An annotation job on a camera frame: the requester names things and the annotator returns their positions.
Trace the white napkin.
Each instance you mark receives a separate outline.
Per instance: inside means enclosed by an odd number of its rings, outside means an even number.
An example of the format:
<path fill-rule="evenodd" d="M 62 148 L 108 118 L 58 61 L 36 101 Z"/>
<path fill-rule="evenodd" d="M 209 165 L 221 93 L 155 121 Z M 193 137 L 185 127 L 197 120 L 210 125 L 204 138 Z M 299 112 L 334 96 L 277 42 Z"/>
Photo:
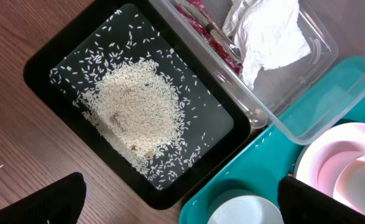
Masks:
<path fill-rule="evenodd" d="M 241 80 L 250 90 L 261 69 L 285 67 L 311 52 L 299 11 L 298 0 L 232 0 L 222 30 L 241 52 Z"/>

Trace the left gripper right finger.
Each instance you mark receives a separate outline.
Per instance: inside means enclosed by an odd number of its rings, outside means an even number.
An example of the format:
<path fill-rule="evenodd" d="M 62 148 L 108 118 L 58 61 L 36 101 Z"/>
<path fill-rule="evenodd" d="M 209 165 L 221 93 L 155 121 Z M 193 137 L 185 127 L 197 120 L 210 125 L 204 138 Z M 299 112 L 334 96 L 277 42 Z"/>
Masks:
<path fill-rule="evenodd" d="M 277 191 L 285 224 L 365 224 L 365 215 L 292 176 L 281 179 Z"/>

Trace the red snack wrapper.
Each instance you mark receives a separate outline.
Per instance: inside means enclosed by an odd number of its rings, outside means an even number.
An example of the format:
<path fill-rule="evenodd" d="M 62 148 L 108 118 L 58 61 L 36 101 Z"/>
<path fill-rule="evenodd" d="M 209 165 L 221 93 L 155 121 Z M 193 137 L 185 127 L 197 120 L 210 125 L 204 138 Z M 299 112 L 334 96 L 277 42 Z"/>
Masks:
<path fill-rule="evenodd" d="M 242 60 L 239 48 L 218 27 L 200 0 L 174 0 L 176 10 L 198 32 L 208 45 L 237 75 L 241 74 Z"/>

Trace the white bowl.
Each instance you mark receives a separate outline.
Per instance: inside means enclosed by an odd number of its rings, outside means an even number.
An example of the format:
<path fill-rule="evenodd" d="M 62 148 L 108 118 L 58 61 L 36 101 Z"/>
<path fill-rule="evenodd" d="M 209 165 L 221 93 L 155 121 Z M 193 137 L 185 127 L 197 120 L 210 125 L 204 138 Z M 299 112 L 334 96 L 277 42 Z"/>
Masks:
<path fill-rule="evenodd" d="M 279 209 L 255 195 L 214 199 L 207 224 L 284 224 Z"/>

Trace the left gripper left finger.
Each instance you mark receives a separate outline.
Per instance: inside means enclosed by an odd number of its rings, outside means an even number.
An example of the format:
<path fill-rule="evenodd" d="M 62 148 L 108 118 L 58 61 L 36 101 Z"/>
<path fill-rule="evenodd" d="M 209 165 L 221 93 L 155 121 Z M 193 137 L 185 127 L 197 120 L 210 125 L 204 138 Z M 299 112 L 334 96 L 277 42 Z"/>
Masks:
<path fill-rule="evenodd" d="M 84 207 L 86 183 L 74 172 L 0 210 L 1 223 L 76 223 Z"/>

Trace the white rice pile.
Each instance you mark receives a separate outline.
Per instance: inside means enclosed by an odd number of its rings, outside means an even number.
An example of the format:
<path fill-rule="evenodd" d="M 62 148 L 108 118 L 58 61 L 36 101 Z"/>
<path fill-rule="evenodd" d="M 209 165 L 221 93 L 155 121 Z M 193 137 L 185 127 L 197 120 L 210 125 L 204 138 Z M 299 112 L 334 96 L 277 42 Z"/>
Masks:
<path fill-rule="evenodd" d="M 52 68 L 49 82 L 157 190 L 233 128 L 221 103 L 132 4 Z"/>

